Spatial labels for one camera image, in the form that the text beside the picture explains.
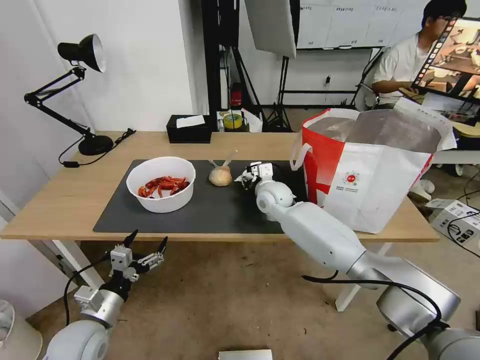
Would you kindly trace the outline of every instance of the tape roll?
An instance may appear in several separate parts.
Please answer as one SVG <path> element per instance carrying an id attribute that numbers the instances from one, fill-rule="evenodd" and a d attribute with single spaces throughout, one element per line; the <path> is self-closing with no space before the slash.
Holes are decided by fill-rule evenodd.
<path id="1" fill-rule="evenodd" d="M 223 117 L 223 126 L 225 126 L 225 128 L 227 129 L 230 129 L 230 130 L 239 129 L 242 125 L 243 125 L 243 119 L 240 114 L 229 113 Z"/>

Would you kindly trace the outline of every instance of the bag handle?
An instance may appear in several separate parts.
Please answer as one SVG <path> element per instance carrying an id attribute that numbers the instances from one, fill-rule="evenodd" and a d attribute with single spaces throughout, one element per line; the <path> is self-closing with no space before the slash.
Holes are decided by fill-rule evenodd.
<path id="1" fill-rule="evenodd" d="M 295 144 L 293 145 L 293 151 L 291 153 L 291 158 L 290 158 L 290 168 L 292 169 L 292 171 L 297 171 L 298 169 L 300 169 L 300 167 L 304 164 L 305 155 L 310 149 L 312 149 L 311 145 L 309 145 L 308 143 L 304 143 L 294 163 L 295 153 L 298 151 L 301 144 L 302 144 L 302 133 L 299 132 L 298 136 L 296 137 Z"/>

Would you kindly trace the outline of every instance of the white t-shirt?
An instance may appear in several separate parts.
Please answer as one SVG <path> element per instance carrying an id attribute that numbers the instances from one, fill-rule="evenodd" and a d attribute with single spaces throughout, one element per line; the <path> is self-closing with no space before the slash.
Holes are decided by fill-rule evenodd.
<path id="1" fill-rule="evenodd" d="M 380 59 L 372 83 L 388 80 L 413 82 L 429 54 L 420 50 L 418 44 L 419 35 L 415 34 L 387 51 Z M 381 93 L 380 104 L 395 104 L 401 97 L 399 91 Z"/>

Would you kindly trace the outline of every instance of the lamp arm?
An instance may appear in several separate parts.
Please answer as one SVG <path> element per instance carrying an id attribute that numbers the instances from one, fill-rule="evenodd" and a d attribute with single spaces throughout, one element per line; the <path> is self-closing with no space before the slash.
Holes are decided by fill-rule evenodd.
<path id="1" fill-rule="evenodd" d="M 70 75 L 75 75 L 77 78 L 75 80 L 71 81 L 70 83 L 62 86 L 62 87 L 49 90 L 49 88 L 51 86 L 55 85 L 56 83 L 60 82 L 61 80 L 65 79 L 65 78 L 69 77 Z M 64 74 L 64 75 L 62 75 L 58 78 L 56 78 L 52 82 L 49 82 L 45 86 L 42 86 L 41 88 L 39 88 L 39 89 L 37 89 L 33 92 L 29 92 L 29 93 L 25 94 L 25 96 L 23 98 L 24 98 L 24 100 L 27 104 L 33 106 L 34 108 L 40 110 L 41 112 L 43 112 L 47 115 L 50 115 L 52 118 L 57 119 L 59 122 L 68 126 L 71 129 L 75 130 L 76 132 L 84 135 L 85 137 L 92 137 L 93 134 L 90 132 L 89 127 L 82 127 L 79 124 L 77 124 L 76 122 L 60 115 L 58 112 L 53 111 L 51 108 L 49 108 L 49 107 L 47 107 L 43 104 L 43 102 L 45 100 L 48 100 L 51 97 L 55 96 L 56 94 L 61 93 L 65 89 L 68 89 L 69 87 L 71 87 L 71 86 L 75 85 L 76 83 L 82 81 L 84 78 L 85 78 L 85 68 L 83 68 L 81 66 L 75 66 L 69 72 L 67 72 L 66 74 Z"/>

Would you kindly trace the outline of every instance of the crayfish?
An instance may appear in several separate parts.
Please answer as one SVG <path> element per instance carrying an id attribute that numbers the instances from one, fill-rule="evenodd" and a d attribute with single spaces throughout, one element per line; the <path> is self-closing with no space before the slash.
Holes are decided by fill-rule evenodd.
<path id="1" fill-rule="evenodd" d="M 142 198 L 151 198 L 155 190 L 158 191 L 158 195 L 163 198 L 162 190 L 170 190 L 170 196 L 175 195 L 185 189 L 190 183 L 186 181 L 186 178 L 162 176 L 154 178 L 147 182 L 145 186 L 140 186 L 138 189 L 138 196 Z"/>

